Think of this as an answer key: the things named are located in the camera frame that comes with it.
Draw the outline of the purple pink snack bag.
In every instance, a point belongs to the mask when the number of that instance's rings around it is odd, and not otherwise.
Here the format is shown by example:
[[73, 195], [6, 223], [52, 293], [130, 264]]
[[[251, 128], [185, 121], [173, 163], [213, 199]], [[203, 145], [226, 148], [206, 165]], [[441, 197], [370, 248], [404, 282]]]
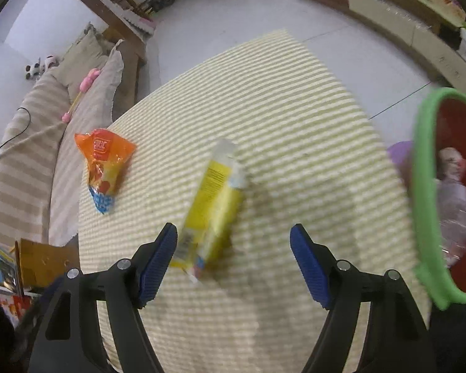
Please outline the purple pink snack bag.
[[441, 250], [448, 268], [466, 253], [466, 185], [462, 178], [466, 159], [454, 147], [439, 151], [437, 211], [441, 233]]

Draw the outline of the orange snack bag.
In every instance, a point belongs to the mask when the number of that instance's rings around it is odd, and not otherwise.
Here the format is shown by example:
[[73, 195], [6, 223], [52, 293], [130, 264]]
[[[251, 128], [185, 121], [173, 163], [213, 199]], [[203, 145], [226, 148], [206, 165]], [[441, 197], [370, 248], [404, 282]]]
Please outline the orange snack bag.
[[77, 133], [75, 143], [86, 160], [87, 187], [94, 206], [101, 214], [109, 213], [120, 177], [135, 153], [136, 145], [107, 129]]

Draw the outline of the yellow snack wrapper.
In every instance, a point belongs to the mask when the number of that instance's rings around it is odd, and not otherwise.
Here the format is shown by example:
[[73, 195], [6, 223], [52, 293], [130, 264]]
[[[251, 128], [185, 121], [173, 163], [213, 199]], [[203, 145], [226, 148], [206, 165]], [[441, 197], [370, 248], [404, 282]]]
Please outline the yellow snack wrapper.
[[206, 276], [231, 242], [247, 186], [235, 151], [232, 141], [217, 142], [178, 233], [171, 267], [181, 269], [192, 282]]

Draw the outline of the green rimmed red trash bin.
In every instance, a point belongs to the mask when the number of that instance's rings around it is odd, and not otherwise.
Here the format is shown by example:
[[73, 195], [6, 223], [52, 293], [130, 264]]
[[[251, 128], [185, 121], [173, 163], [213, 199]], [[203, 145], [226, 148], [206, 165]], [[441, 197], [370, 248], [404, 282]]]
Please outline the green rimmed red trash bin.
[[466, 304], [466, 95], [455, 89], [420, 106], [411, 193], [417, 276], [437, 308]]

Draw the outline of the brown cardboard box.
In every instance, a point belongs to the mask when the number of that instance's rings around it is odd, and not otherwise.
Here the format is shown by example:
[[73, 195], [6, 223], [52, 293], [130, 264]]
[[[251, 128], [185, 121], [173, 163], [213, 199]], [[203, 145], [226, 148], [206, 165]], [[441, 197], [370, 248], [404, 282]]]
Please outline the brown cardboard box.
[[80, 267], [76, 244], [56, 247], [22, 238], [16, 242], [18, 270], [24, 289], [43, 289], [70, 269]]

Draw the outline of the stack of children's books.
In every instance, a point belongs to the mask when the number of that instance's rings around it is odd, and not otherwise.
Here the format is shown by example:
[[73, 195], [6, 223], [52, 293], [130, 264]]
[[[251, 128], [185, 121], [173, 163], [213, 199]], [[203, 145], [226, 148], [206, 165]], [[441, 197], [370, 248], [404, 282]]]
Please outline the stack of children's books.
[[19, 270], [18, 245], [0, 245], [0, 306], [14, 328], [33, 303], [23, 288]]

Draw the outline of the striped beige sofa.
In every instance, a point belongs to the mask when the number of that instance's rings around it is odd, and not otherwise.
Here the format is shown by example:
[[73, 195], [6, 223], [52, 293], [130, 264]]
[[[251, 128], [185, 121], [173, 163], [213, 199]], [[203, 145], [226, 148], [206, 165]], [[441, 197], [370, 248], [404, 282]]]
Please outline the striped beige sofa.
[[52, 72], [25, 95], [0, 149], [0, 243], [22, 238], [63, 246], [78, 232], [80, 195], [86, 191], [85, 158], [74, 135], [107, 128], [135, 104], [124, 90], [125, 71], [137, 57], [120, 40], [70, 123], [68, 90]]

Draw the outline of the checkered yellow tablecloth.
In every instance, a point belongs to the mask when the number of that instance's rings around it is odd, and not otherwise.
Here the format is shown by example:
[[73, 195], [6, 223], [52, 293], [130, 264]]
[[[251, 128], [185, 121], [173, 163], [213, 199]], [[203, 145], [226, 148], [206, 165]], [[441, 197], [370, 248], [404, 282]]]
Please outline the checkered yellow tablecloth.
[[140, 313], [167, 372], [299, 372], [326, 319], [290, 250], [302, 224], [365, 272], [398, 270], [424, 317], [406, 190], [354, 97], [304, 45], [272, 32], [203, 62], [112, 125], [137, 146], [114, 207], [80, 192], [80, 265], [104, 270], [181, 225], [219, 140], [247, 186], [209, 277], [169, 269]]

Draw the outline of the pink toy wand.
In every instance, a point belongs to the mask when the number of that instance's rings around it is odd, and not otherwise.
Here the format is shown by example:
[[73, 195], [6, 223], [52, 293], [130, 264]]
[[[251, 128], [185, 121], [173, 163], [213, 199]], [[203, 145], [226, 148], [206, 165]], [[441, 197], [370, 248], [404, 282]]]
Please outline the pink toy wand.
[[61, 118], [62, 122], [65, 124], [70, 123], [71, 118], [80, 103], [81, 99], [85, 96], [87, 91], [91, 88], [92, 84], [95, 82], [95, 80], [98, 78], [100, 75], [101, 70], [98, 68], [93, 68], [91, 69], [88, 74], [83, 78], [83, 80], [80, 83], [79, 86], [79, 92], [76, 95], [73, 103], [71, 104], [69, 110], [65, 112]]

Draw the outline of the panda plush toy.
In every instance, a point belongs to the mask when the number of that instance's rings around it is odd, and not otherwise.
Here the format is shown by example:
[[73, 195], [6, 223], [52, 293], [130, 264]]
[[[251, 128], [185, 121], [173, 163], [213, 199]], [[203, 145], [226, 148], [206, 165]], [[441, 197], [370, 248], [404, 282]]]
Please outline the panda plush toy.
[[26, 65], [25, 79], [28, 81], [36, 80], [48, 69], [56, 67], [57, 65], [59, 65], [59, 59], [54, 55], [48, 55], [44, 59], [39, 58], [35, 63]]

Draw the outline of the beige sofa cushion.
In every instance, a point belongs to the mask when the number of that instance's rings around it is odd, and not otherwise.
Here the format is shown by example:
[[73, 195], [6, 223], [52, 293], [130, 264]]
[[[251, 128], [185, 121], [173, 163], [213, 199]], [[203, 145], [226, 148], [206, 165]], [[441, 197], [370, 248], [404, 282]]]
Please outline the beige sofa cushion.
[[79, 93], [80, 83], [91, 69], [102, 69], [107, 55], [99, 44], [95, 32], [89, 28], [80, 41], [71, 46], [62, 62], [53, 69], [53, 76], [68, 90], [73, 102]]

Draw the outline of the long TV cabinet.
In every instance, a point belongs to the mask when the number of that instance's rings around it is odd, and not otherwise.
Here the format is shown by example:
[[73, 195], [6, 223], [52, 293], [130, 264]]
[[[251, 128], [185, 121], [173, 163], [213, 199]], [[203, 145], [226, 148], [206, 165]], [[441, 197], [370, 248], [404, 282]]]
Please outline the long TV cabinet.
[[459, 0], [314, 0], [396, 43], [466, 95], [466, 10]]

